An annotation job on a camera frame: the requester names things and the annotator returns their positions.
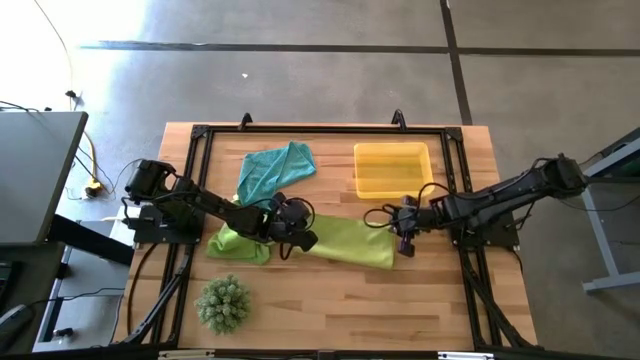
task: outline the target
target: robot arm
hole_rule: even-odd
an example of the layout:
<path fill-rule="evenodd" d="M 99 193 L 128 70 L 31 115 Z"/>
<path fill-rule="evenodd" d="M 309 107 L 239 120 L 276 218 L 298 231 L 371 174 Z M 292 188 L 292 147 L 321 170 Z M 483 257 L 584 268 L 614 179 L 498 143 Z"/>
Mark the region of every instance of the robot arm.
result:
<path fill-rule="evenodd" d="M 169 176 L 176 179 L 171 189 L 165 186 Z M 278 193 L 271 199 L 259 201 L 269 202 L 269 209 L 256 206 L 258 202 L 239 206 L 196 185 L 193 180 L 177 175 L 173 166 L 164 162 L 140 162 L 125 190 L 135 204 L 149 202 L 162 215 L 160 221 L 142 215 L 139 219 L 129 219 L 129 228 L 132 229 L 188 229 L 195 221 L 194 209 L 198 209 L 225 221 L 241 236 L 260 243 L 288 243 L 309 251 L 318 241 L 316 235 L 309 231 L 307 220 L 311 212 L 305 204 L 311 204 L 306 200 L 286 199 Z"/>
<path fill-rule="evenodd" d="M 411 240 L 419 231 L 462 228 L 475 231 L 491 226 L 500 216 L 547 196 L 564 199 L 580 195 L 587 186 L 575 160 L 560 154 L 538 159 L 527 171 L 473 193 L 448 194 L 420 206 L 405 198 L 408 206 L 392 206 L 391 224 L 403 241 L 399 252 L 412 257 Z"/>

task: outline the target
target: wooden tabletop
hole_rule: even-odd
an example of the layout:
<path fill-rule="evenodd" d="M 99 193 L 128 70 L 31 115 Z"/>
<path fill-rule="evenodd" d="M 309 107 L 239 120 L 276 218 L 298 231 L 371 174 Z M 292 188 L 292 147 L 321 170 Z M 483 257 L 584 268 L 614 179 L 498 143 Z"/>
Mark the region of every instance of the wooden tabletop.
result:
<path fill-rule="evenodd" d="M 192 126 L 193 123 L 168 123 L 160 148 L 159 159 L 173 164 L 179 173 L 184 170 Z M 498 182 L 488 128 L 463 126 L 462 129 L 473 188 L 479 190 Z M 282 191 L 288 197 L 300 196 L 309 200 L 318 214 L 361 219 L 366 210 L 389 202 L 361 200 L 356 196 L 353 164 L 353 146 L 356 143 L 424 141 L 429 148 L 434 181 L 446 184 L 442 148 L 436 136 L 227 133 L 215 135 L 207 189 L 231 198 L 236 193 L 245 154 L 279 148 L 290 140 L 309 145 L 317 174 Z M 194 179 L 198 175 L 203 146 L 198 151 Z M 459 165 L 457 161 L 454 163 L 457 172 Z M 430 196 L 442 194 L 442 190 L 436 190 Z M 208 216 L 203 242 L 218 231 L 221 224 Z M 380 270 L 295 253 L 289 260 L 282 261 L 277 251 L 272 251 L 273 256 L 267 265 L 255 266 L 210 259 L 205 255 L 206 244 L 201 243 L 191 270 L 179 347 L 472 349 L 457 252 L 442 231 L 421 234 L 414 244 L 414 258 L 396 254 L 393 270 Z M 159 245 L 141 271 L 132 299 L 134 328 L 156 302 L 167 248 Z M 146 250 L 147 247 L 136 251 L 126 294 Z M 527 295 L 515 256 L 501 248 L 487 248 L 487 258 L 496 302 L 522 336 L 536 343 Z M 198 322 L 193 302 L 210 279 L 229 273 L 236 274 L 251 290 L 253 312 L 235 334 L 215 336 Z M 125 297 L 115 341 L 126 336 L 127 301 Z M 167 336 L 173 318 L 173 301 L 168 307 L 163 337 Z M 483 335 L 488 339 L 486 312 L 481 308 L 479 313 Z"/>

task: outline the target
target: blue cloth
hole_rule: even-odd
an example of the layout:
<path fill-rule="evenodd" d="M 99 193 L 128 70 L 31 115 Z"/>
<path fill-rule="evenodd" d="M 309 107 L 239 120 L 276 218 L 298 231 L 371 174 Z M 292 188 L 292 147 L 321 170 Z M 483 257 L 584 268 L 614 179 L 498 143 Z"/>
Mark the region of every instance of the blue cloth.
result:
<path fill-rule="evenodd" d="M 247 154 L 238 179 L 240 204 L 271 198 L 278 189 L 316 173 L 311 149 L 306 144 L 289 142 L 280 149 Z M 258 204 L 268 207 L 268 202 Z"/>

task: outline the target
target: yellow plastic container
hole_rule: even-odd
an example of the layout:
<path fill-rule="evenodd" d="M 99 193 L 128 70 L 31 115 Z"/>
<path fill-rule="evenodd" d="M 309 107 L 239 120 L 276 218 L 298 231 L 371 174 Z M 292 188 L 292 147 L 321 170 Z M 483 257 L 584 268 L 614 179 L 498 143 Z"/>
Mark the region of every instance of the yellow plastic container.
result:
<path fill-rule="evenodd" d="M 433 181 L 425 143 L 356 144 L 353 152 L 356 192 L 361 199 L 417 197 L 420 188 Z M 422 196 L 433 189 L 427 187 Z"/>

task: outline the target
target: concrete floor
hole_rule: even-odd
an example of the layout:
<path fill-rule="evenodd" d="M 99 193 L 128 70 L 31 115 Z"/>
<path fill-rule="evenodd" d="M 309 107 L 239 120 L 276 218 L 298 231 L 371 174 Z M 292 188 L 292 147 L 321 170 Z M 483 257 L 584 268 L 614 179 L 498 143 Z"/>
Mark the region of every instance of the concrete floor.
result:
<path fill-rule="evenodd" d="M 437 0 L 41 4 L 70 48 L 93 40 L 446 46 Z M 640 47 L 640 3 L 633 0 L 450 4 L 460 46 Z M 13 33 L 30 29 L 24 51 L 34 56 L 10 74 L 12 87 L 0 86 L 0 98 L 63 110 L 57 88 L 66 90 L 68 70 L 57 39 L 37 8 L 16 8 L 24 20 Z M 72 58 L 74 88 L 90 114 L 87 132 L 114 181 L 130 160 L 156 156 L 168 121 L 236 121 L 249 111 L 256 121 L 386 123 L 401 108 L 409 123 L 461 123 L 448 55 L 75 49 Z M 474 124 L 490 126 L 505 178 L 561 151 L 584 160 L 640 123 L 640 58 L 463 56 L 461 63 Z M 57 85 L 40 86 L 44 73 Z M 85 183 L 74 168 L 71 196 Z M 62 199 L 58 211 L 94 220 L 118 206 Z M 521 241 L 540 344 L 639 358 L 640 286 L 585 295 L 581 282 L 606 274 L 585 213 L 545 200 L 533 215 Z M 632 256 L 621 267 L 640 270 L 633 261 L 639 249 L 622 248 Z"/>

